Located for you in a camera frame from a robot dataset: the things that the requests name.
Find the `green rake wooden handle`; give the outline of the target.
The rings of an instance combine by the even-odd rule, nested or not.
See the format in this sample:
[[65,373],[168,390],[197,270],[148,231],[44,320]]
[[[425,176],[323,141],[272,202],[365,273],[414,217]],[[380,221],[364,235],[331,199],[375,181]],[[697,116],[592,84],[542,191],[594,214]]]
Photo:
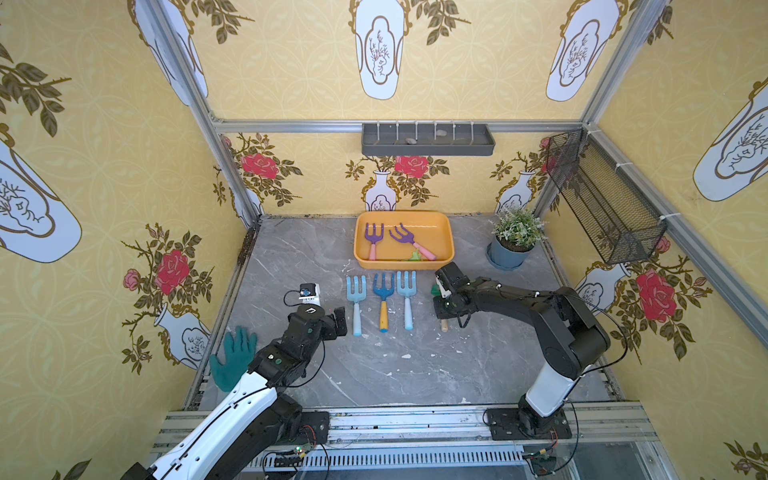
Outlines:
[[[431,295],[436,298],[442,297],[442,291],[440,290],[440,286],[435,283],[431,287]],[[441,319],[440,320],[440,328],[442,332],[447,332],[449,330],[448,320],[447,319]]]

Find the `light blue hand rake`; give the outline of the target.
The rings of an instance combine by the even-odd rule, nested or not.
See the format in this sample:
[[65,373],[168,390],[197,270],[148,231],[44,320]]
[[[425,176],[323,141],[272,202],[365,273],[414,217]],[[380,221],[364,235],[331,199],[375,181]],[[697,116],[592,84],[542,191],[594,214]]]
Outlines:
[[353,304],[353,335],[362,335],[360,303],[366,299],[367,281],[364,275],[346,278],[347,300]]

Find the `dark blue rake yellow handle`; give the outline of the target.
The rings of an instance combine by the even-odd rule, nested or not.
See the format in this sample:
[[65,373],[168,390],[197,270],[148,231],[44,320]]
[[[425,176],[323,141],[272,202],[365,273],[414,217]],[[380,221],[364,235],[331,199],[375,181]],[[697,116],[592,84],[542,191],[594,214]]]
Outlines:
[[389,312],[387,300],[395,293],[395,274],[381,272],[374,275],[373,292],[380,299],[379,330],[389,330]]

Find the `purple rake pink handle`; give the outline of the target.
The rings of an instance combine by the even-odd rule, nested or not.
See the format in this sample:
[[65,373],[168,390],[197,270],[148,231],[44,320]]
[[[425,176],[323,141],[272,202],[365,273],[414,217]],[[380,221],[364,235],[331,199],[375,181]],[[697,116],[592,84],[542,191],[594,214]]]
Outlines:
[[384,224],[365,224],[364,237],[369,242],[369,254],[368,259],[370,261],[377,260],[377,244],[383,240]]
[[394,239],[399,243],[410,244],[416,251],[420,253],[422,258],[427,259],[429,261],[437,260],[437,256],[433,252],[431,252],[429,249],[419,244],[415,240],[414,233],[408,230],[402,223],[400,223],[399,225],[394,225],[389,230],[389,235],[392,239]]

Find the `orange plastic storage tray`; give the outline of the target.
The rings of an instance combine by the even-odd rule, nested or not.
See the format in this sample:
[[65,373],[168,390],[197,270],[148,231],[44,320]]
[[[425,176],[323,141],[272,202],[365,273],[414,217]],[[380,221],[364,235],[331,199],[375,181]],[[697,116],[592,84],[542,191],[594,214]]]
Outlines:
[[[383,240],[377,244],[377,260],[370,261],[369,242],[364,237],[365,224],[384,224]],[[416,251],[410,244],[392,239],[389,230],[402,223],[414,233],[415,240],[437,256],[436,261],[422,258],[410,261]],[[434,211],[369,211],[358,216],[354,234],[354,256],[369,270],[438,270],[455,256],[453,233],[448,217]]]

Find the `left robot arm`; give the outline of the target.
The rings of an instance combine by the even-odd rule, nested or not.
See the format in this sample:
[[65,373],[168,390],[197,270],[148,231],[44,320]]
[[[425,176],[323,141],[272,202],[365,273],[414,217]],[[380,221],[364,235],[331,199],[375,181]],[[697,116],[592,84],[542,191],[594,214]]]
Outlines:
[[301,426],[302,406],[285,393],[307,374],[317,349],[348,333],[343,307],[301,304],[285,332],[255,353],[228,396],[178,445],[124,479],[233,479],[259,453]]

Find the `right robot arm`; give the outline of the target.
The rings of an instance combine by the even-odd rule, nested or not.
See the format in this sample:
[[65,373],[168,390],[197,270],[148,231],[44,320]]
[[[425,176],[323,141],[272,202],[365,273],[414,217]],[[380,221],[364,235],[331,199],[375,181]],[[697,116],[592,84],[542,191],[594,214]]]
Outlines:
[[518,403],[518,421],[528,430],[551,420],[588,368],[610,348],[609,335],[575,290],[539,291],[469,279],[451,262],[436,271],[438,319],[468,325],[477,312],[496,313],[531,326],[544,366]]

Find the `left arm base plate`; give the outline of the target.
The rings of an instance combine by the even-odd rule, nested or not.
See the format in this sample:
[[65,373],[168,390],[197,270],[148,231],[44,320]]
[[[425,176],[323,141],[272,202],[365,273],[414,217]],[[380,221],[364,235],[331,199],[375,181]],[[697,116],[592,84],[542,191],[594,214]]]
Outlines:
[[287,427],[280,444],[325,444],[330,431],[330,413],[328,411],[303,411],[297,420],[292,420]]

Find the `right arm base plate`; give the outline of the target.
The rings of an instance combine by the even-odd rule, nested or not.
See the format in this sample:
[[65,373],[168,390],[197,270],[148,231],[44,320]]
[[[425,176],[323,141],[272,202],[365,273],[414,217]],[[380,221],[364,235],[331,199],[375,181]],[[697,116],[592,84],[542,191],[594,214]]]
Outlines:
[[493,440],[568,440],[573,438],[571,425],[563,408],[551,416],[541,417],[529,408],[489,408],[483,414]]

